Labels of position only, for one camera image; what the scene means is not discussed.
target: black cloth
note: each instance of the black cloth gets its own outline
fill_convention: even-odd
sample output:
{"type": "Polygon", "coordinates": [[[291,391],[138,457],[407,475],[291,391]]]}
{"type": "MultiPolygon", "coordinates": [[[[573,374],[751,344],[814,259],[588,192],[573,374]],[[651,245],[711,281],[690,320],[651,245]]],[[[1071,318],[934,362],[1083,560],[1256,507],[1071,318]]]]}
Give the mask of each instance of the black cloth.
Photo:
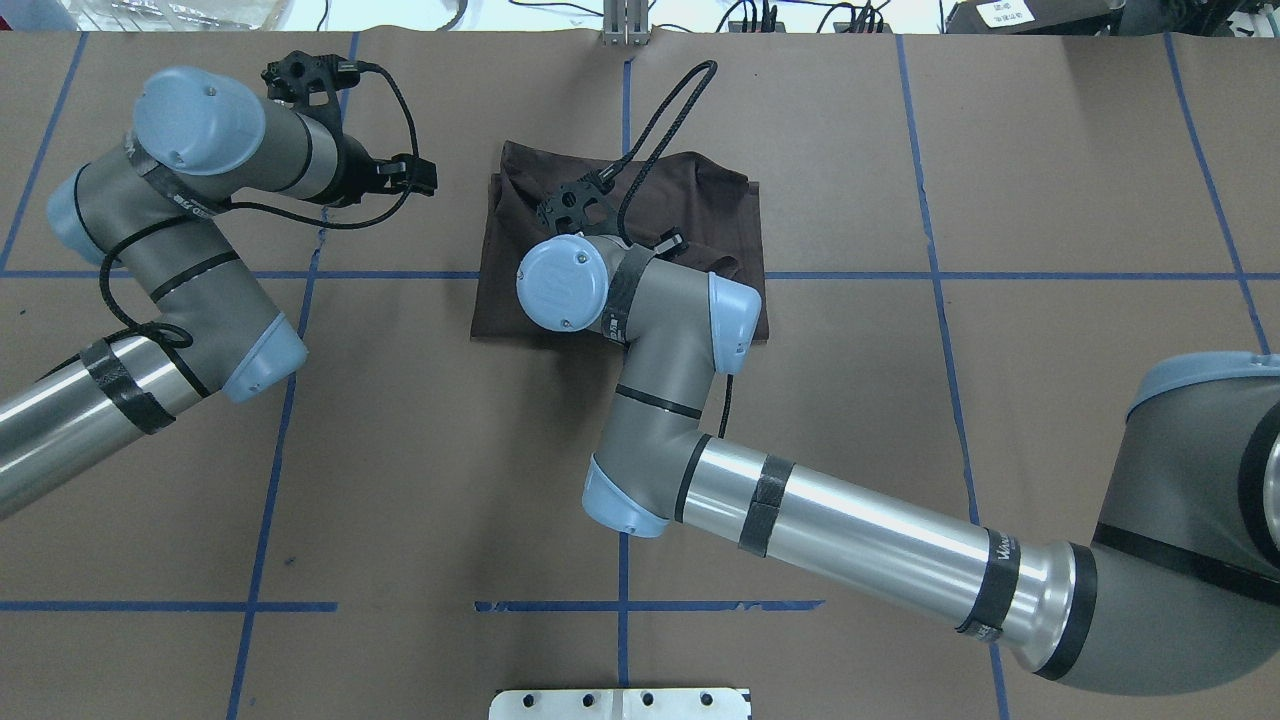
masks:
{"type": "MultiPolygon", "coordinates": [[[[471,337],[556,334],[525,315],[516,299],[516,269],[525,254],[552,237],[538,219],[538,205],[561,183],[573,182],[609,160],[557,155],[507,141],[500,172],[489,186],[489,222],[480,256],[480,287],[471,337]]],[[[617,208],[640,163],[614,179],[609,202],[617,208]]],[[[764,299],[764,251],[760,245],[759,183],[722,168],[696,152],[662,158],[627,209],[627,234],[646,247],[678,225],[689,250],[673,261],[754,287],[764,299]]],[[[769,337],[762,304],[755,342],[769,337]]]]}

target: white label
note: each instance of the white label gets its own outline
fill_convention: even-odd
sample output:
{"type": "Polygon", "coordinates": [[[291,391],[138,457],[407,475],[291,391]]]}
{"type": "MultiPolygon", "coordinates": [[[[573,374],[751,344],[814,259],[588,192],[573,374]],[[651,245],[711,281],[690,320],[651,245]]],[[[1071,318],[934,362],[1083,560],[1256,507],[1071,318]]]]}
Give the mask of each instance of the white label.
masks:
{"type": "Polygon", "coordinates": [[[1036,20],[1036,15],[1023,0],[984,3],[978,5],[978,14],[982,15],[982,22],[987,23],[987,27],[1020,26],[1036,20]]]}

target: light blue joint cap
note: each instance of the light blue joint cap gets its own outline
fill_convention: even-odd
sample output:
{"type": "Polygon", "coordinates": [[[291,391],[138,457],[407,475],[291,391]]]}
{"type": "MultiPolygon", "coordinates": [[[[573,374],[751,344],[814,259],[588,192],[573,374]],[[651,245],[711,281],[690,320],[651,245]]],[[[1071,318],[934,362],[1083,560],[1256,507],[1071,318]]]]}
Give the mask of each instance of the light blue joint cap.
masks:
{"type": "Polygon", "coordinates": [[[289,377],[307,359],[307,346],[280,313],[248,350],[223,392],[232,402],[244,402],[289,377]]]}
{"type": "Polygon", "coordinates": [[[133,129],[169,169],[216,176],[244,164],[266,135],[266,111],[244,83],[178,65],[151,76],[133,104],[133,129]]]}
{"type": "MultiPolygon", "coordinates": [[[[88,231],[84,229],[84,223],[79,219],[79,213],[76,210],[76,183],[79,181],[82,170],[83,168],[63,181],[63,184],[58,186],[58,190],[49,196],[49,202],[45,204],[45,217],[49,219],[49,227],[54,229],[54,234],[63,245],[83,258],[90,265],[99,268],[102,265],[106,252],[93,245],[88,231]]],[[[115,266],[120,266],[119,260],[115,261],[115,266]]]]}
{"type": "Polygon", "coordinates": [[[655,538],[671,521],[649,512],[618,489],[596,465],[594,455],[591,469],[586,473],[586,487],[582,488],[582,510],[605,528],[637,538],[655,538]]]}
{"type": "Polygon", "coordinates": [[[576,234],[539,242],[520,261],[516,296],[529,319],[561,333],[589,327],[609,296],[609,266],[576,234]]]}
{"type": "Polygon", "coordinates": [[[1133,413],[1143,402],[1181,387],[1230,378],[1280,378],[1280,355],[1252,352],[1192,352],[1162,360],[1147,372],[1138,387],[1138,397],[1129,406],[1133,413]]]}
{"type": "Polygon", "coordinates": [[[742,372],[746,354],[760,319],[760,293],[754,287],[707,273],[712,305],[712,350],[716,372],[736,375],[742,372]]]}

